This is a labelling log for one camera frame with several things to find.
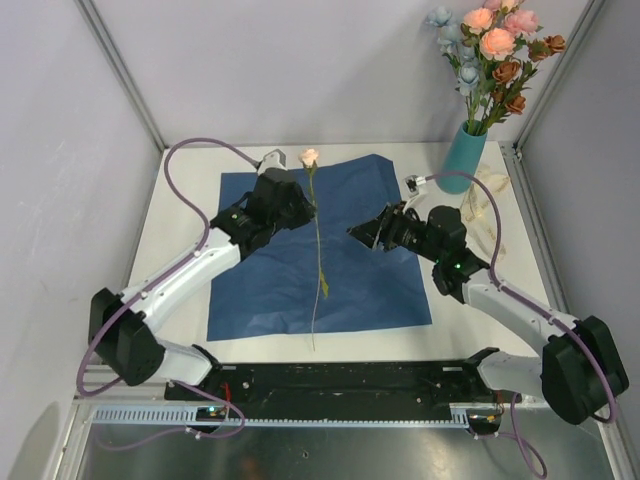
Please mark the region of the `brown flower stem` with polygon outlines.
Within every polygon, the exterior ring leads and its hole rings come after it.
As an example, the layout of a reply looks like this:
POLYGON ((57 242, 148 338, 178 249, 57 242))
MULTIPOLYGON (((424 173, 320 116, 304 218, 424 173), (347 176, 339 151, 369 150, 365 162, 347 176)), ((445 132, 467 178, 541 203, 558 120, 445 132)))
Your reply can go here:
POLYGON ((562 35, 515 41, 516 51, 525 50, 524 59, 514 54, 500 62, 491 63, 488 87, 488 107, 481 120, 480 134, 485 134, 494 124, 504 123, 510 116, 522 115, 526 107, 523 95, 528 90, 528 82, 538 73, 538 65, 566 49, 562 35))

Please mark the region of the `pink flower stem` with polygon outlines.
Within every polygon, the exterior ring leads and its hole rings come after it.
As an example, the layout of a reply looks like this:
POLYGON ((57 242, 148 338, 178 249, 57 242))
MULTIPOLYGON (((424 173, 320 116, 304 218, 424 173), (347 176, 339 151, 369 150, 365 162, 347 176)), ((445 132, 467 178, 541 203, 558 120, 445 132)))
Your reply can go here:
POLYGON ((514 45, 524 45, 542 27, 538 15, 523 7, 523 1, 488 0, 483 7, 491 11, 493 20, 490 30, 503 30, 514 40, 514 45))

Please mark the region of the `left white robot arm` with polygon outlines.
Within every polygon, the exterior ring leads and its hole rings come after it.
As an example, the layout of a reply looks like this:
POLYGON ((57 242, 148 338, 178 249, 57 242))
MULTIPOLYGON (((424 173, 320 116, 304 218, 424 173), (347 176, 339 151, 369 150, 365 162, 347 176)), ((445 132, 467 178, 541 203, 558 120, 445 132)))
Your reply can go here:
POLYGON ((203 348, 157 337, 174 311, 204 285, 269 244, 283 229, 310 223, 315 209, 293 173, 268 168, 252 191, 209 221, 205 238, 150 279, 91 301, 89 341, 119 380, 137 386, 153 376, 185 383, 197 398, 221 387, 220 363, 203 348))

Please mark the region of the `cream printed ribbon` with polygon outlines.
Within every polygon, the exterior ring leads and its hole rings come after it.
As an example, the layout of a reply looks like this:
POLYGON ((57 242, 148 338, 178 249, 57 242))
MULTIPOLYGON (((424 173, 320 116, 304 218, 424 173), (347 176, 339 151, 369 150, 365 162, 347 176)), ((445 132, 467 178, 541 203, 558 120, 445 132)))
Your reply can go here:
MULTIPOLYGON (((508 175, 492 170, 488 165, 480 163, 475 177, 480 180, 497 200, 510 187, 508 175)), ((467 190, 460 206, 462 221, 473 244, 491 259, 497 240, 495 214, 489 197, 474 182, 467 190)))

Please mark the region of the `single cream rosebud stem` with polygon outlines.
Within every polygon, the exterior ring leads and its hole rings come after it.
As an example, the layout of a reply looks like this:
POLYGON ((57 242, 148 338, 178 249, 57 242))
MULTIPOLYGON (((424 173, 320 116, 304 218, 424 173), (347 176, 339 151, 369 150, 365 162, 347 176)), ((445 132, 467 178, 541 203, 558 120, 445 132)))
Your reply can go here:
POLYGON ((312 317, 310 322, 310 335, 312 350, 316 351, 315 327, 318 315, 318 308, 321 297, 327 298, 329 295, 329 285, 323 271, 322 265, 322 240, 320 232, 320 223, 318 218, 318 202, 316 198, 314 178, 318 170, 319 152, 314 148, 307 148, 298 155, 298 160, 308 178, 308 190, 312 206, 315 209, 314 228, 316 242, 316 264, 317 264, 317 285, 315 299, 312 309, 312 317))

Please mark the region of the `peach rose stem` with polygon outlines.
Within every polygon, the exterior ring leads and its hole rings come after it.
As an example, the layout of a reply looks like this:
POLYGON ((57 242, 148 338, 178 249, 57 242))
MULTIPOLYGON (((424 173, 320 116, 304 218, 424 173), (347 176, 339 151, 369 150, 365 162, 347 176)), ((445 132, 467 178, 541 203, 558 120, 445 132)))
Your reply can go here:
POLYGON ((471 41, 480 62, 481 82, 479 86, 479 106, 476 120, 482 120, 488 107, 488 87, 491 63, 505 60, 517 52, 514 40, 503 30, 490 30, 493 15, 490 10, 480 6, 466 13, 462 19, 463 31, 471 41))

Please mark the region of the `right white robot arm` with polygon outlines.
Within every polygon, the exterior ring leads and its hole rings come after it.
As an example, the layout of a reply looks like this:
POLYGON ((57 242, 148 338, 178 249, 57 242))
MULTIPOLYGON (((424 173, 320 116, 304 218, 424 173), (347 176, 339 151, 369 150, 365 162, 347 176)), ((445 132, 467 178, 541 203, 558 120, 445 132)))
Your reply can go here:
POLYGON ((595 418, 603 407, 614 422, 616 399, 630 382, 609 327, 595 316, 579 320, 555 310, 497 279, 467 246, 458 209, 436 206, 422 220, 403 203, 388 205, 347 232, 370 250, 402 247, 431 261, 441 295, 492 317, 534 350, 532 357, 493 351, 481 359, 461 376, 469 399, 507 390, 544 400, 572 425, 595 418))

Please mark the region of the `blue wrapping paper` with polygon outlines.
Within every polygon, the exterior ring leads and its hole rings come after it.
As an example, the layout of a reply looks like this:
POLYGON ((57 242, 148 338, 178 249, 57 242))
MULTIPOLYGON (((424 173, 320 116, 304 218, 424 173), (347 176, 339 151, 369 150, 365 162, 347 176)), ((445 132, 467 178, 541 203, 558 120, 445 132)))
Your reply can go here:
MULTIPOLYGON (((302 169, 296 180, 308 190, 302 169)), ((393 163, 376 154, 324 166, 315 174, 322 265, 329 285, 315 333, 428 325, 428 299, 417 256, 370 251, 347 229, 376 217, 401 193, 393 163)), ((207 338, 235 340, 308 334, 317 285, 314 223, 277 233, 270 243, 211 283, 207 338)))

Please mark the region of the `blue flower stem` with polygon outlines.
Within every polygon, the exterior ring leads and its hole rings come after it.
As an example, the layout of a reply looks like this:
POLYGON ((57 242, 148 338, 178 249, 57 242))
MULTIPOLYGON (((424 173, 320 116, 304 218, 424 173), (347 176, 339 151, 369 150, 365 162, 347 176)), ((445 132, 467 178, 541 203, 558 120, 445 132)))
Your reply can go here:
POLYGON ((465 99, 468 117, 466 131, 474 133, 481 82, 480 62, 475 49, 450 9, 436 7, 427 14, 426 23, 438 31, 436 42, 441 55, 448 61, 456 77, 455 90, 465 99))

